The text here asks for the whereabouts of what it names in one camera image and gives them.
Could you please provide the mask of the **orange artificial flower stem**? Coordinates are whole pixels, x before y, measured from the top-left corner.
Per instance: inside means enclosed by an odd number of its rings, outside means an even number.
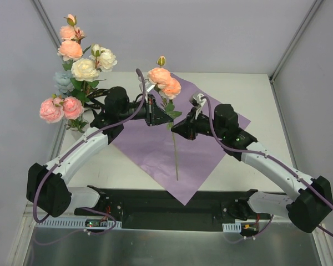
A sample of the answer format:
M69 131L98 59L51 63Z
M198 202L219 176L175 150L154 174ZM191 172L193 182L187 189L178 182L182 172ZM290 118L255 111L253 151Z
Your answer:
M174 99L181 93L180 83L171 76L170 71L165 69L166 57L161 55L157 59L157 67L148 71L147 78L154 85L154 90L160 95L162 106L166 113L173 120L167 125L167 129L171 129L174 120L181 116L181 111L175 110Z

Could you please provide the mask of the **purple tissue paper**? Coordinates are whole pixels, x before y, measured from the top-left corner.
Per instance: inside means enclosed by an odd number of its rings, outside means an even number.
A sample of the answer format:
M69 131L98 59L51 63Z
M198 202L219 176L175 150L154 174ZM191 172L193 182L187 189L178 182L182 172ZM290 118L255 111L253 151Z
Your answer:
M212 107L236 104L245 92L247 74L176 73L181 93L175 108L186 115L189 98L207 94ZM194 141L173 135L166 125L147 127L130 121L113 141L112 168L107 185L123 189L165 189L186 204L197 190L246 191L250 188L249 166L227 155L213 137L198 135Z

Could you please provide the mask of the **black ribbon gold lettering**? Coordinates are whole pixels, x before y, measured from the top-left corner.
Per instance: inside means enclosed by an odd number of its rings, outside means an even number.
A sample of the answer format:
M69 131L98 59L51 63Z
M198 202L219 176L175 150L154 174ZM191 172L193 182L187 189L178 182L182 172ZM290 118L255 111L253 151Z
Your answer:
M84 108L93 110L104 110L105 105L98 98L107 96L109 89L97 89L87 96L87 102L84 103Z

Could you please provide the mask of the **white pink flower stem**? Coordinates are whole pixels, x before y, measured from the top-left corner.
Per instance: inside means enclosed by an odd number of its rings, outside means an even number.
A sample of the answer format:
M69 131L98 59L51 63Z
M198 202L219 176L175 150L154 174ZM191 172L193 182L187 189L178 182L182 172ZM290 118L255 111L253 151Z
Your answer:
M84 105L90 102L89 95L96 91L101 72L110 72L117 65L117 57L110 50L94 45L89 58L82 58L72 64L72 96Z

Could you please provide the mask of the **blue artificial flower stem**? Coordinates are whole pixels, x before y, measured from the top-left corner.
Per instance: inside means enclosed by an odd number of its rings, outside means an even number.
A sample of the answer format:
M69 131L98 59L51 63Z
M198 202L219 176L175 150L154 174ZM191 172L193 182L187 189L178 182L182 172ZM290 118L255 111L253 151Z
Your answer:
M73 75L70 70L64 72L56 72L53 77L55 87L64 96L71 96L71 92L74 89L74 86L71 82L72 77Z

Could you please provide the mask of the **pink artificial flower stem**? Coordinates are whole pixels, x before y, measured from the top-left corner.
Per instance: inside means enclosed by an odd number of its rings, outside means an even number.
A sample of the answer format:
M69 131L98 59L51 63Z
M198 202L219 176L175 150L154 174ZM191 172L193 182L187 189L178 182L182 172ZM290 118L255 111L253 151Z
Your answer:
M39 117L48 124L66 119L67 130L84 133L88 122L83 119L84 107L75 97L53 95L41 103Z

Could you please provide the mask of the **peach artificial flower stem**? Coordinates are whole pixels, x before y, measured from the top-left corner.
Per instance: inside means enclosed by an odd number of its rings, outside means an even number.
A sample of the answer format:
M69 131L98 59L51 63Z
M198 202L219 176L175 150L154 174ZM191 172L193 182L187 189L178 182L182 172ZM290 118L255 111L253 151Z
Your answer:
M67 25L64 25L59 30L59 36L62 40L58 48L57 54L63 59L63 69L71 70L72 64L80 59L84 51L81 47L81 41L84 39L85 33L77 27L77 17L68 14L65 17Z

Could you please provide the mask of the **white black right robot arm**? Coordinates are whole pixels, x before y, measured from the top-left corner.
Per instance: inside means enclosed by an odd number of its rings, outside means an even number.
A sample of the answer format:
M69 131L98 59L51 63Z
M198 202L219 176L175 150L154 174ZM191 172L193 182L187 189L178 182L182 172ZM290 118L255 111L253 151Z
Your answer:
M282 189L281 195L248 190L227 207L231 217L245 221L257 213L273 214L287 217L298 229L311 233L331 212L329 181L322 176L313 178L266 155L265 147L240 128L238 114L230 104L217 105L213 118L192 108L171 130L188 140L195 140L198 134L216 136L228 155L258 170Z

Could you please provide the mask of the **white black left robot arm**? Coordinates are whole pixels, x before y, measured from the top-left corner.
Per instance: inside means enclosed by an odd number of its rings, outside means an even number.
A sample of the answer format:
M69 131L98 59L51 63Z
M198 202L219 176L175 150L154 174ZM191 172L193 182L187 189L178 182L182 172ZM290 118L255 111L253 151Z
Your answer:
M93 215L105 212L107 197L98 188L68 187L75 173L95 154L112 143L123 131L124 123L143 120L148 126L173 122L160 108L152 94L140 101L130 101L121 86L101 90L105 95L100 113L94 113L90 127L65 153L47 162L35 163L28 171L27 200L33 203L34 219L39 222L37 209L48 216L59 217L67 210L87 208Z

